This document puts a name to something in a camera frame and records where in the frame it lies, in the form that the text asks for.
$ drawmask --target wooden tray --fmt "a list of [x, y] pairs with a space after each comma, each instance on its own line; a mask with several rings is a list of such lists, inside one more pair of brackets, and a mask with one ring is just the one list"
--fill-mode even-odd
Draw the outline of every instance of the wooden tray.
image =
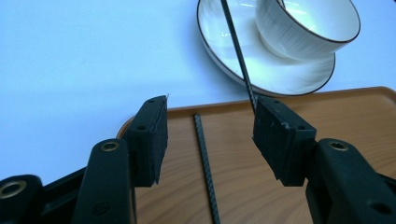
[[[317, 140], [345, 140], [376, 171], [396, 178], [394, 91], [371, 88], [280, 100], [317, 128]], [[202, 116], [222, 223], [312, 223], [305, 187], [283, 187], [254, 146], [249, 102], [169, 110], [160, 184], [136, 189], [138, 223], [211, 223], [195, 113]]]

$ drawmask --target white saucer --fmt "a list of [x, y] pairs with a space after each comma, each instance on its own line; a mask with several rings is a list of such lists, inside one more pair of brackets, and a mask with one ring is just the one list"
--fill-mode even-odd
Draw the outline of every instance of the white saucer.
[[[275, 96], [302, 95], [317, 91], [330, 79], [335, 54], [308, 62], [277, 57], [260, 39], [255, 22], [256, 1], [228, 0], [228, 5], [254, 91]], [[197, 19], [210, 57], [228, 76], [244, 84], [221, 2], [200, 0]]]

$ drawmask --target saucer rim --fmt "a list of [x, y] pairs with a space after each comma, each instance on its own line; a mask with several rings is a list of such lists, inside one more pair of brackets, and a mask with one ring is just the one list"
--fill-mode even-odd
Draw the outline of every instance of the saucer rim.
[[[204, 42], [204, 47], [205, 50], [207, 51], [207, 53], [209, 54], [210, 58], [214, 61], [214, 63], [227, 75], [229, 76], [231, 79], [235, 80], [236, 82], [244, 85], [245, 81], [244, 78], [241, 76], [238, 76], [231, 68], [229, 68], [224, 62], [223, 60], [214, 52], [214, 50], [210, 47], [210, 45], [208, 44], [204, 32], [202, 30], [202, 26], [200, 23], [200, 19], [199, 19], [199, 9], [200, 9], [200, 5], [202, 3], [203, 0], [199, 0], [198, 4], [197, 4], [197, 8], [196, 8], [196, 19], [198, 22], [198, 28], [200, 31], [200, 35], [201, 35], [201, 39]], [[313, 89], [312, 91], [307, 91], [307, 92], [303, 92], [303, 93], [295, 93], [295, 94], [288, 94], [288, 93], [280, 93], [280, 92], [274, 92], [274, 91], [268, 91], [264, 88], [259, 87], [258, 85], [254, 84], [253, 82], [251, 83], [252, 88], [255, 92], [259, 93], [259, 94], [264, 94], [264, 95], [270, 95], [270, 96], [274, 96], [274, 97], [287, 97], [287, 96], [300, 96], [300, 95], [307, 95], [309, 93], [313, 93], [315, 91], [320, 90], [321, 88], [323, 88], [323, 86], [325, 86], [329, 80], [332, 78], [332, 75], [334, 73], [334, 69], [335, 69], [335, 64], [336, 64], [336, 60], [335, 60], [335, 53], [332, 53], [332, 71], [330, 71], [328, 77], [326, 78], [326, 80], [317, 88]]]

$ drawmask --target white table surface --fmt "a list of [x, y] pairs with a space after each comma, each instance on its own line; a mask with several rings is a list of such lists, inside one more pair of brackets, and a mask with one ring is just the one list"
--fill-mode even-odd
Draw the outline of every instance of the white table surface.
[[[319, 91], [396, 90], [396, 3], [353, 1], [358, 38]], [[148, 99], [246, 100], [201, 41], [197, 1], [0, 1], [0, 180], [48, 184], [84, 167]]]

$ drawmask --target thin black rod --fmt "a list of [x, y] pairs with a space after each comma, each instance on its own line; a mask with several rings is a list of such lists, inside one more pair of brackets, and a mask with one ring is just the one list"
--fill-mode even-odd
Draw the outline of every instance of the thin black rod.
[[210, 172], [209, 158], [207, 156], [204, 128], [202, 127], [201, 116], [199, 114], [194, 115], [194, 123], [198, 138], [198, 144], [201, 152], [202, 164], [204, 166], [206, 188], [209, 197], [213, 223], [220, 224], [218, 204], [215, 195], [215, 187], [213, 186], [212, 174]]
[[221, 5], [224, 11], [225, 19], [228, 24], [228, 29], [230, 30], [231, 38], [233, 39], [233, 47], [235, 48], [236, 56], [238, 57], [238, 62], [241, 67], [242, 75], [244, 77], [245, 85], [247, 87], [248, 97], [250, 99], [251, 107], [253, 108], [253, 113], [256, 113], [256, 98], [253, 94], [253, 88], [251, 87], [250, 78], [248, 76], [247, 66], [245, 64], [244, 55], [242, 54], [241, 47], [239, 45], [238, 36], [236, 35], [235, 27], [233, 26], [233, 18], [231, 16], [230, 9], [228, 7], [227, 0], [221, 0]]

